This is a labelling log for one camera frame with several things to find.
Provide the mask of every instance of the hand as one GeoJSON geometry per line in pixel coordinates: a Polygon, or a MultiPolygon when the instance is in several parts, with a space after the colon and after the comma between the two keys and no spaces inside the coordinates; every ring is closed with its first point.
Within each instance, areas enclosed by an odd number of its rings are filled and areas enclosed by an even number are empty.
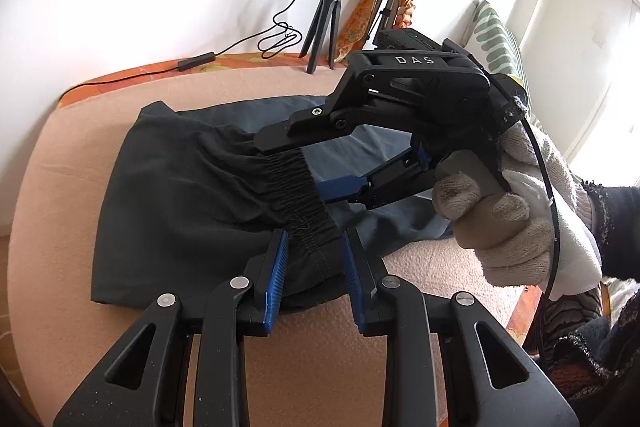
{"type": "MultiPolygon", "coordinates": [[[[561,228],[558,274],[552,299],[576,295],[597,286],[602,277],[597,247],[585,223],[591,204],[582,186],[550,138],[534,129],[550,181],[554,186],[561,228]]],[[[487,281],[496,286],[546,287],[554,229],[538,162],[522,124],[501,139],[506,155],[503,176],[512,192],[483,197],[466,174],[453,174],[433,187],[433,204],[453,220],[463,248],[474,248],[487,281]]]]}

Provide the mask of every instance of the orange fabric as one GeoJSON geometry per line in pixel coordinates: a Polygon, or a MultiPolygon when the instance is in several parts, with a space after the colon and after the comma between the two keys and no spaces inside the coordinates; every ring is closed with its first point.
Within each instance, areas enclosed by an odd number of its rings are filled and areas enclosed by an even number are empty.
{"type": "MultiPolygon", "coordinates": [[[[326,66],[326,60],[321,58],[318,62],[319,66],[326,66]]],[[[81,100],[97,96],[99,94],[122,89],[127,86],[135,86],[136,84],[146,84],[153,80],[161,78],[169,78],[171,76],[182,76],[184,74],[203,73],[205,71],[222,71],[222,70],[240,70],[246,68],[265,68],[278,66],[302,67],[306,66],[306,58],[298,58],[293,53],[279,53],[273,58],[265,60],[259,53],[239,53],[231,55],[219,55],[216,61],[197,68],[191,68],[187,71],[167,71],[166,73],[154,73],[154,71],[164,71],[171,68],[177,68],[178,60],[167,60],[165,62],[156,62],[146,66],[131,68],[130,70],[117,71],[116,73],[105,74],[97,78],[92,78],[85,82],[86,85],[80,84],[60,98],[58,108],[66,107],[81,100]],[[128,78],[134,74],[148,73],[144,76],[128,78]],[[119,82],[113,82],[119,78],[126,78],[119,82]]],[[[343,64],[337,64],[337,67],[343,68],[343,64]]]]}
{"type": "MultiPolygon", "coordinates": [[[[415,0],[400,0],[398,16],[394,21],[394,28],[406,28],[411,25],[411,15],[414,13],[415,0]]],[[[349,20],[342,28],[336,44],[336,61],[344,60],[346,56],[361,50],[365,44],[369,21],[373,14],[376,0],[360,0],[353,10],[349,20]]]]}
{"type": "Polygon", "coordinates": [[[338,36],[336,62],[344,60],[352,51],[361,50],[376,0],[360,0],[338,36]]]}
{"type": "Polygon", "coordinates": [[[408,28],[411,26],[411,17],[414,15],[415,0],[400,0],[398,4],[394,29],[408,28]]]}

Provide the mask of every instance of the sleeve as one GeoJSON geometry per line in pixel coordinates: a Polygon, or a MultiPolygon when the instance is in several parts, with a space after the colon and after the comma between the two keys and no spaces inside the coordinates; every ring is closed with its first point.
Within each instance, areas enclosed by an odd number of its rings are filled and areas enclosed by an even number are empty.
{"type": "Polygon", "coordinates": [[[640,187],[582,187],[593,205],[591,230],[603,275],[640,281],[640,187]]]}

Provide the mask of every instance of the dark fabric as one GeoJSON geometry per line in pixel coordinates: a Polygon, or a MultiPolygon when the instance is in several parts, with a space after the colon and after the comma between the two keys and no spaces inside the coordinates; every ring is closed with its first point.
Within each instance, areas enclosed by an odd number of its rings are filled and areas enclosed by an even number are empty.
{"type": "Polygon", "coordinates": [[[549,365],[553,359],[554,347],[561,337],[567,336],[582,325],[594,323],[602,317],[600,287],[578,295],[562,295],[556,301],[542,299],[534,324],[537,323],[536,320],[540,320],[540,313],[542,313],[542,343],[535,338],[538,328],[530,330],[530,335],[534,337],[530,342],[533,341],[536,351],[543,347],[545,360],[549,365]]]}
{"type": "Polygon", "coordinates": [[[140,112],[114,165],[95,244],[92,299],[146,307],[161,293],[208,294],[266,251],[275,228],[290,232],[283,312],[344,293],[340,230],[357,226],[369,253],[438,237],[447,221],[424,195],[365,211],[327,208],[315,182],[364,174],[409,137],[363,128],[353,136],[263,156],[253,133],[323,97],[283,97],[174,112],[162,102],[140,112]]]}
{"type": "Polygon", "coordinates": [[[606,317],[601,317],[569,333],[556,345],[550,379],[571,404],[580,425],[588,426],[598,418],[628,387],[630,378],[638,381],[632,370],[640,360],[639,313],[640,295],[636,294],[612,330],[606,317]]]}
{"type": "Polygon", "coordinates": [[[640,188],[584,184],[593,201],[593,237],[602,273],[640,281],[640,188]]]}
{"type": "MultiPolygon", "coordinates": [[[[640,280],[640,188],[583,186],[593,203],[593,235],[603,274],[640,280]]],[[[549,377],[575,410],[580,425],[595,421],[616,425],[610,421],[629,419],[625,411],[637,408],[637,400],[629,394],[637,395],[640,384],[639,315],[640,295],[636,294],[612,328],[607,317],[599,317],[560,338],[553,347],[549,377]]]]}

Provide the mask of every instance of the metal pin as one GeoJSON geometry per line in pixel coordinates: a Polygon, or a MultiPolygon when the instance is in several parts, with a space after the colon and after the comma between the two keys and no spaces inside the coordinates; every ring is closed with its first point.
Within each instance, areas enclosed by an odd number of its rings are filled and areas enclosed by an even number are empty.
{"type": "Polygon", "coordinates": [[[459,294],[457,294],[456,301],[461,306],[471,306],[471,304],[476,302],[476,300],[474,299],[474,296],[468,292],[460,292],[459,294]]]}
{"type": "Polygon", "coordinates": [[[249,279],[244,276],[234,277],[230,282],[231,288],[235,288],[236,290],[241,290],[242,288],[246,288],[249,286],[249,279]]]}
{"type": "Polygon", "coordinates": [[[398,288],[400,280],[395,275],[387,275],[382,278],[382,285],[385,288],[398,288]]]}
{"type": "Polygon", "coordinates": [[[169,306],[173,306],[175,304],[175,295],[172,293],[163,293],[158,297],[158,306],[162,306],[162,308],[168,308],[169,306]]]}

